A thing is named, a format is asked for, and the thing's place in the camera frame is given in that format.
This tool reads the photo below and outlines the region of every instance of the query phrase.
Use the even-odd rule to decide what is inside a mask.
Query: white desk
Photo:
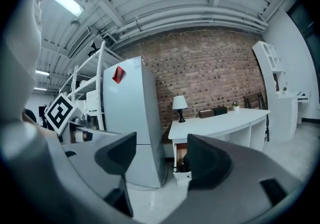
[[[208,118],[190,118],[185,122],[173,121],[169,132],[174,153],[174,166],[177,166],[177,144],[187,143],[188,134],[202,135],[227,141],[240,146],[262,151],[266,121],[269,110],[240,108],[227,114]],[[191,177],[191,172],[174,172],[180,184],[181,179]]]

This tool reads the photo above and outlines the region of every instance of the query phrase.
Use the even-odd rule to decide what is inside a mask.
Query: lampshade
[[[182,110],[188,107],[185,96],[175,96],[173,98],[172,109],[173,110]]]

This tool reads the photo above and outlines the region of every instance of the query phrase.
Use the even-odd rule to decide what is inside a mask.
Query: red paper on refrigerator
[[[120,66],[118,66],[116,69],[115,69],[115,72],[113,74],[113,77],[112,79],[117,83],[119,84],[121,82],[121,79],[124,77],[125,75],[125,71],[123,70],[123,68],[121,68]]]

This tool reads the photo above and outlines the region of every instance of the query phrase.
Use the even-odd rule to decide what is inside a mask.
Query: table lamp
[[[185,96],[175,96],[173,98],[173,104],[172,104],[172,109],[173,110],[178,110],[178,113],[180,114],[180,120],[179,123],[183,123],[186,120],[184,120],[182,116],[182,109],[186,109],[188,107]]]

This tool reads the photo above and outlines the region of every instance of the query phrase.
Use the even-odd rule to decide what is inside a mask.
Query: lamp base
[[[179,110],[178,110],[178,113],[180,114],[179,123],[184,123],[186,120],[184,120],[184,117],[182,116],[182,109],[179,109]]]

